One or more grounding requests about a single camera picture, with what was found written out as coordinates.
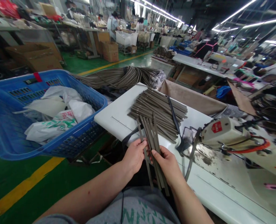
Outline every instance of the yellow floor line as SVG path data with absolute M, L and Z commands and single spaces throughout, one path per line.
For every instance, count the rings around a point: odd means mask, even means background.
M 53 157 L 38 168 L 29 178 L 21 182 L 12 191 L 0 199 L 0 216 L 10 209 L 28 191 L 30 191 L 45 175 L 58 166 L 64 158 Z
M 124 60 L 121 60 L 121 61 L 118 61 L 118 62 L 114 62 L 114 63 L 108 64 L 108 65 L 104 65 L 104 66 L 101 66 L 101 67 L 98 67 L 98 68 L 94 68 L 94 69 L 91 69 L 91 70 L 89 70 L 89 71 L 79 73 L 78 75 L 79 75 L 79 76 L 83 76 L 83 75 L 86 75 L 86 74 L 89 74 L 89 73 L 92 73 L 92 72 L 96 72 L 96 71 L 98 71 L 98 70 L 101 70 L 101 69 L 104 69 L 104 68 L 107 68 L 107 67 L 110 67 L 110 66 L 112 66 L 112 65 L 116 65 L 116 64 L 119 64 L 119 63 L 122 63 L 122 62 L 125 62 L 125 61 L 133 60 L 133 59 L 135 59 L 135 58 L 138 58 L 138 57 L 141 57 L 141 56 L 150 54 L 150 53 L 152 53 L 152 52 L 153 52 L 153 51 L 150 51 L 150 52 L 147 52 L 147 53 L 144 53 L 144 54 L 137 55 L 137 56 L 135 56 L 135 57 L 127 58 L 127 59 L 124 59 Z

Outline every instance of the blue plastic basket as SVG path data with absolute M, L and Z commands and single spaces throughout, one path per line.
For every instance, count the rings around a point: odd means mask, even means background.
M 176 46 L 170 46 L 169 50 L 173 50 L 173 51 L 177 52 L 178 54 L 183 54 L 186 56 L 189 56 L 192 53 L 191 51 L 188 51 L 188 50 L 179 50 L 176 48 Z
M 94 116 L 108 104 L 103 95 L 82 84 L 65 70 L 45 71 L 39 75 L 42 82 L 37 82 L 33 74 L 0 81 L 0 158 L 2 159 L 23 160 L 38 155 L 74 158 L 104 131 L 93 120 Z M 25 105 L 42 97 L 50 86 L 59 85 L 75 89 L 96 112 L 44 146 L 26 140 L 24 132 L 32 121 L 23 114 L 12 112 L 23 110 Z

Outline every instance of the pink apron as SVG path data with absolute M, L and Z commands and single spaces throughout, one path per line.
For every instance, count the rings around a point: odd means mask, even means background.
M 212 52 L 213 52 L 213 47 L 214 47 L 217 43 L 218 43 L 218 42 L 216 42 L 214 45 L 211 45 L 211 44 L 206 43 L 206 44 L 204 45 L 204 46 L 206 46 L 206 45 L 207 45 L 207 46 L 212 47 L 212 51 L 211 51 L 211 53 L 210 53 L 209 55 L 211 55 L 211 54 L 212 54 Z

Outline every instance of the white container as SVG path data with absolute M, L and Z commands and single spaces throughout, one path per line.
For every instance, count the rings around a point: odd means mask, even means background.
M 121 25 L 122 29 L 126 29 L 126 21 L 121 19 L 120 20 L 120 25 Z
M 156 34 L 151 34 L 151 36 L 150 36 L 150 41 L 153 41 L 155 35 L 156 35 Z
M 168 63 L 159 61 L 159 60 L 157 60 L 155 58 L 151 58 L 150 68 L 158 69 L 158 70 L 163 70 L 164 73 L 165 73 L 165 75 L 166 75 L 166 78 L 168 78 L 171 75 L 171 73 L 172 73 L 174 65 L 170 65 Z
M 179 45 L 182 42 L 182 38 L 181 37 L 176 37 L 176 45 Z
M 142 43 L 148 43 L 149 42 L 149 32 L 139 31 L 138 32 L 138 41 Z
M 123 31 L 116 31 L 116 42 L 128 47 L 132 45 L 132 35 Z
M 175 37 L 162 36 L 160 46 L 165 46 L 169 49 L 170 46 L 173 46 L 176 41 Z
M 132 45 L 137 46 L 138 33 L 132 33 Z

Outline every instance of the hand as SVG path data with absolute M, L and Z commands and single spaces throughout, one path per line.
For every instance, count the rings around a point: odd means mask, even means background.
M 137 139 L 136 141 L 132 142 L 122 160 L 123 164 L 125 165 L 126 169 L 128 169 L 134 175 L 137 173 L 141 166 L 142 162 L 145 159 L 144 156 L 144 148 L 148 149 L 147 140 L 141 143 L 141 139 Z
M 179 182 L 184 181 L 185 178 L 181 173 L 175 155 L 166 149 L 164 146 L 160 146 L 161 149 L 161 156 L 157 151 L 152 150 L 151 153 L 153 157 L 157 160 L 159 165 L 161 166 L 163 173 L 167 179 L 169 186 L 172 188 Z

